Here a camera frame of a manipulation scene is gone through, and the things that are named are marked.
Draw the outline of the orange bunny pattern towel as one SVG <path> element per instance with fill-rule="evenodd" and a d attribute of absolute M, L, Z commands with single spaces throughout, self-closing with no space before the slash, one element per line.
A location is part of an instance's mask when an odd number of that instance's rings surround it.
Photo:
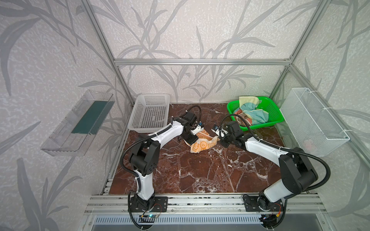
<path fill-rule="evenodd" d="M 190 146 L 191 153 L 199 153 L 204 150 L 208 150 L 217 145 L 220 141 L 218 136 L 212 137 L 206 130 L 200 131 L 196 134 L 198 139 L 196 142 Z"/>

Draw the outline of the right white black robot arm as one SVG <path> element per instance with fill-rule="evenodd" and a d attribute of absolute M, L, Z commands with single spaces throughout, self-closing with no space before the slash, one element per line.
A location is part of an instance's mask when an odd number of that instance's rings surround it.
<path fill-rule="evenodd" d="M 255 199 L 243 197 L 245 203 L 250 204 L 253 209 L 270 211 L 276 202 L 302 193 L 318 179 L 318 174 L 308 157 L 298 153 L 301 150 L 299 148 L 283 151 L 282 147 L 264 142 L 252 133 L 245 134 L 236 121 L 227 122 L 225 130 L 214 125 L 212 131 L 219 136 L 223 147 L 227 148 L 233 144 L 279 166 L 280 180 L 261 191 Z"/>

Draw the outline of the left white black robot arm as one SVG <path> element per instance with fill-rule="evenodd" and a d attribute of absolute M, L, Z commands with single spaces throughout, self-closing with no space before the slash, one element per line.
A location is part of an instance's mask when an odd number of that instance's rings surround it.
<path fill-rule="evenodd" d="M 136 179 L 137 190 L 130 198 L 132 212 L 145 212 L 155 206 L 155 190 L 153 187 L 153 172 L 158 166 L 161 148 L 176 137 L 181 137 L 186 143 L 194 144 L 197 134 L 204 130 L 204 124 L 192 112 L 171 119 L 171 122 L 149 135 L 141 136 L 130 148 L 129 162 Z"/>

